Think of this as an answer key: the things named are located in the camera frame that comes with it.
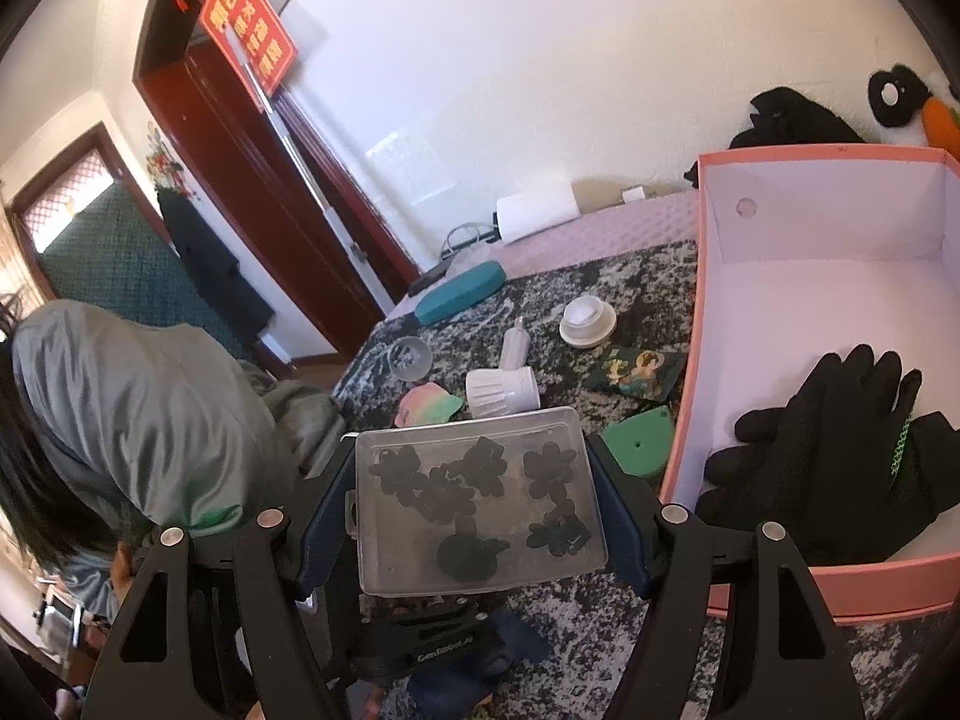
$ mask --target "roll of tissue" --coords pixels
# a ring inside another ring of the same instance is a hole
[[[496,223],[500,237],[507,244],[579,215],[577,199],[569,182],[522,191],[496,201]]]

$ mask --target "green curtain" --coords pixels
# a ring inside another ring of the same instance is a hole
[[[198,295],[176,252],[150,227],[123,184],[114,183],[80,211],[38,259],[61,298],[152,327],[202,327],[234,357],[253,360]]]

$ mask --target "metal bolt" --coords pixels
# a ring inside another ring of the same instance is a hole
[[[661,517],[674,525],[680,525],[686,522],[689,514],[683,506],[677,506],[675,503],[667,504],[661,509]]]
[[[274,528],[283,522],[283,512],[280,509],[266,509],[256,516],[256,524],[261,528]]]
[[[786,528],[779,522],[764,522],[760,531],[769,538],[770,541],[783,541],[786,538]]]
[[[181,528],[167,528],[160,535],[160,543],[165,547],[175,547],[184,540],[184,531]]]

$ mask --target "pink box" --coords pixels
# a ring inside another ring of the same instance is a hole
[[[870,343],[923,370],[915,416],[960,426],[960,165],[904,146],[774,146],[700,159],[697,296],[661,500],[693,509],[733,423],[784,405],[824,352]],[[960,507],[887,562],[814,568],[841,623],[943,610]],[[726,587],[710,596],[725,613]]]

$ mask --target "green packet with woman illustration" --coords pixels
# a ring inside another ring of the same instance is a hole
[[[677,384],[685,364],[683,352],[614,345],[603,355],[600,365],[590,372],[586,386],[662,403]]]

